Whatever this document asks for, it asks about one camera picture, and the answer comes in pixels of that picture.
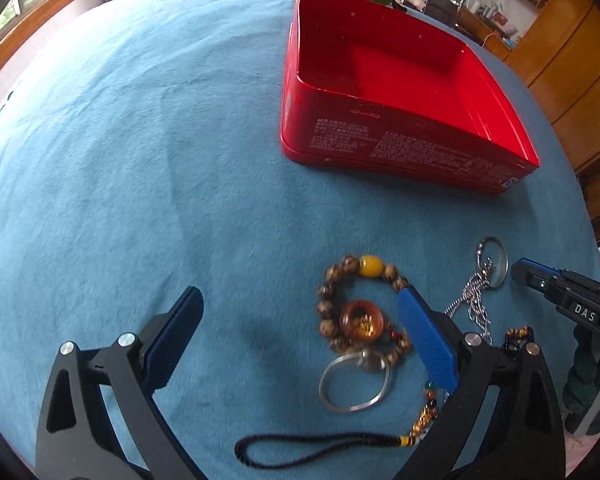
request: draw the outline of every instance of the open red container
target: open red container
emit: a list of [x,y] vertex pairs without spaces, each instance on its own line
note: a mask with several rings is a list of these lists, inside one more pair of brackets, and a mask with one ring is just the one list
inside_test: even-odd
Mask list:
[[540,165],[471,48],[366,0],[297,0],[282,102],[282,151],[301,164],[489,193]]

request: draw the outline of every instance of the blue fabric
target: blue fabric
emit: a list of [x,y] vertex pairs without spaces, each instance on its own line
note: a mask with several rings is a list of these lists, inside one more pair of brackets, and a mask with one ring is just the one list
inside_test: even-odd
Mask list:
[[[209,478],[254,479],[263,474],[234,458],[242,436],[405,433],[423,405],[427,376],[414,354],[372,410],[335,415],[318,400],[333,354],[317,332],[315,289],[344,254],[395,263],[436,310],[460,294],[485,235],[500,237],[512,262],[525,256],[600,278],[580,189],[551,127],[518,78],[480,48],[542,160],[504,195],[287,160],[278,118],[294,3],[102,5],[49,44],[2,108],[0,430],[26,460],[34,461],[58,346],[109,345],[166,312],[190,284],[202,291],[205,314],[155,400]],[[397,320],[385,284],[358,281],[346,294],[378,302]],[[534,327],[559,390],[572,323],[511,280],[484,301],[496,344],[508,328]],[[466,311],[457,320],[475,329]],[[348,388],[350,378],[336,380],[343,401],[381,382],[355,378]],[[123,447],[139,462],[107,399]],[[258,457],[300,452],[287,451],[266,447]],[[391,478],[410,452],[350,450],[276,478]]]

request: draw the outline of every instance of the yellow bead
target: yellow bead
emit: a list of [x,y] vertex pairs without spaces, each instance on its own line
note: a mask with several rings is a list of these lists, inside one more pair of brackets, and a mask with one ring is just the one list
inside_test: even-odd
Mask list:
[[366,254],[360,258],[360,268],[358,269],[360,276],[377,278],[383,271],[384,263],[377,256]]

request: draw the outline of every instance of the window sill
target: window sill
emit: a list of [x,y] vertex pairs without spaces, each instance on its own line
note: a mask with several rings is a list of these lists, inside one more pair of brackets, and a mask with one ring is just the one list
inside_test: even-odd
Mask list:
[[18,20],[0,40],[0,70],[52,16],[74,0],[44,0]]

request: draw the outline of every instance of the silver chain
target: silver chain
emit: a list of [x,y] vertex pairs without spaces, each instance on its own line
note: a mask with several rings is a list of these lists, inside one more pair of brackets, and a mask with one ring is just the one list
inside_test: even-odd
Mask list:
[[460,297],[445,310],[445,314],[452,318],[460,305],[466,303],[469,309],[469,319],[481,328],[482,338],[490,345],[493,344],[491,332],[489,332],[491,321],[487,315],[487,310],[482,304],[482,292],[490,286],[489,278],[494,268],[495,265],[493,265],[490,258],[482,262],[478,271],[472,274],[469,281],[466,282]]

